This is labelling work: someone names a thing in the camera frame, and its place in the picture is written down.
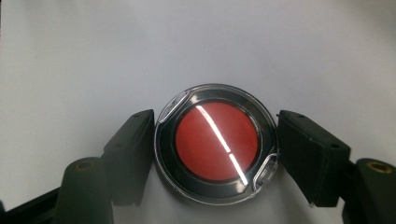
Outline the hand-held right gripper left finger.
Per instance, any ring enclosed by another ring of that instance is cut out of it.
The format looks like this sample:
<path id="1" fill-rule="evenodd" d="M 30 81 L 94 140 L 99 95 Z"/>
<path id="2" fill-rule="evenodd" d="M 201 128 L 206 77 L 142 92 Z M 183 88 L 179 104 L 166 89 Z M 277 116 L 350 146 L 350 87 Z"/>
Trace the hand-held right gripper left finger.
<path id="1" fill-rule="evenodd" d="M 153 161 L 154 111 L 133 114 L 104 148 L 110 198 L 116 206 L 139 206 Z"/>

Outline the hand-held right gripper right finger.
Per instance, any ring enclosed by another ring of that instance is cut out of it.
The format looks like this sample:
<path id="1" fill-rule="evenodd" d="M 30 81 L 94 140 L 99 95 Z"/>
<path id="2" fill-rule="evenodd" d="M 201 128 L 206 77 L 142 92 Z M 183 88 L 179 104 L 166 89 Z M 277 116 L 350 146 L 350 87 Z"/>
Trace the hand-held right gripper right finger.
<path id="1" fill-rule="evenodd" d="M 337 178 L 347 168 L 350 147 L 307 116 L 281 110 L 277 117 L 283 166 L 309 203 L 335 207 Z"/>

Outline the round red and black case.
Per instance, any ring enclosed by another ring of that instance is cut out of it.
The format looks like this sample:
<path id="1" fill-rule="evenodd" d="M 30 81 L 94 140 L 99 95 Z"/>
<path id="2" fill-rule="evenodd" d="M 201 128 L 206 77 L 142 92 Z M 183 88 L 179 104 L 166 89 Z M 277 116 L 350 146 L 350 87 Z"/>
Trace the round red and black case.
<path id="1" fill-rule="evenodd" d="M 254 197 L 272 179 L 280 156 L 276 123 L 266 107 L 225 84 L 175 96 L 158 117 L 154 153 L 175 192 L 210 205 Z"/>

